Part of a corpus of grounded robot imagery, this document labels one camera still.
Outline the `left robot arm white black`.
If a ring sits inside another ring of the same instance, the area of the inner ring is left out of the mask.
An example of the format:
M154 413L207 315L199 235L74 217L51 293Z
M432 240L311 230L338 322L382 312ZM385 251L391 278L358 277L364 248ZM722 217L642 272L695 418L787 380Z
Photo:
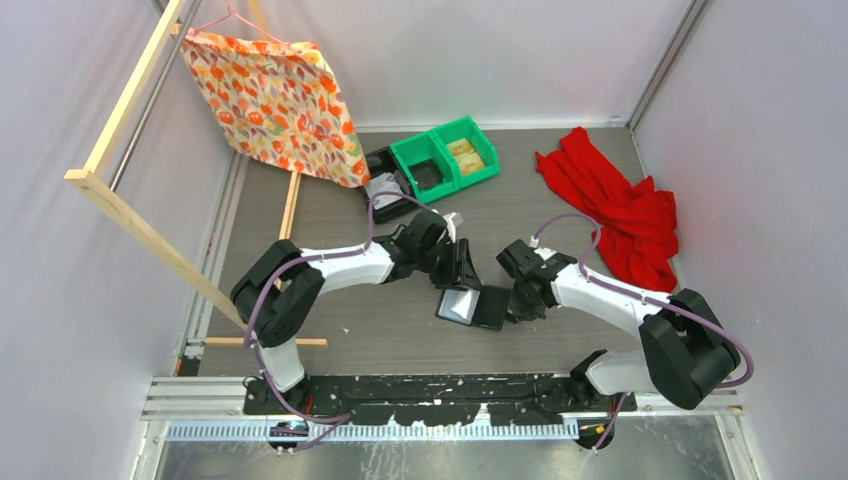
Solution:
M441 291L441 318L469 325L483 285L469 243L456 235L457 214L419 211L392 233L347 248L301 249L274 242L243 275L230 299L246 325L246 344L271 380L268 400L280 412L298 412L307 398L307 374L296 337L323 294L358 285L382 285L415 272Z

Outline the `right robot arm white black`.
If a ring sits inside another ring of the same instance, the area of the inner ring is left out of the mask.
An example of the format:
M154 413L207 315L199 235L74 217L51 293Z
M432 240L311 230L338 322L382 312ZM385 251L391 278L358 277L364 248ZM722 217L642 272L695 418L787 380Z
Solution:
M624 393L656 393L693 410L724 387L742 363L740 347L693 290L639 289L523 240L509 244L496 259L513 281L507 312L515 320L543 319L551 309L570 308L638 340L636 350L597 350L571 369L571 397L584 410Z

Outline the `black leather card holder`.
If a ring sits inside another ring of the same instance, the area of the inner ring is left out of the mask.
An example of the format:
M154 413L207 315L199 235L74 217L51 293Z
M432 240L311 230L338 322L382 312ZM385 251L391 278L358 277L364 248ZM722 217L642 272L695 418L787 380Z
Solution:
M479 290L445 289L435 316L468 327L500 331L510 298L510 289L492 285Z

